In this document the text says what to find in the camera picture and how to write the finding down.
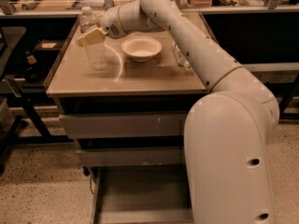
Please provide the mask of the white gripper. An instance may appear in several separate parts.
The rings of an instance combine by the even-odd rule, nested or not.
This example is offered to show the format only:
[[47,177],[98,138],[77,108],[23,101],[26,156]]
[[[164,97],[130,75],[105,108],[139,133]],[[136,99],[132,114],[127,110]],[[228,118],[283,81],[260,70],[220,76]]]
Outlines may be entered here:
[[100,19],[102,28],[93,28],[90,31],[84,33],[77,39],[77,44],[80,47],[88,47],[95,44],[103,43],[107,37],[121,38],[127,36],[121,25],[121,19],[119,16],[121,7],[111,7],[108,9]]

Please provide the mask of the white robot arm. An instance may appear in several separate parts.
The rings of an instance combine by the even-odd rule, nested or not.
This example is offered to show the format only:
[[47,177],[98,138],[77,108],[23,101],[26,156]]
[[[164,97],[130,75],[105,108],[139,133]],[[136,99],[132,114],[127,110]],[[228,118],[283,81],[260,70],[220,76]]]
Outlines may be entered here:
[[276,129],[273,93],[179,10],[175,0],[113,7],[77,41],[165,29],[208,94],[191,108],[184,153],[195,224],[276,224],[264,146]]

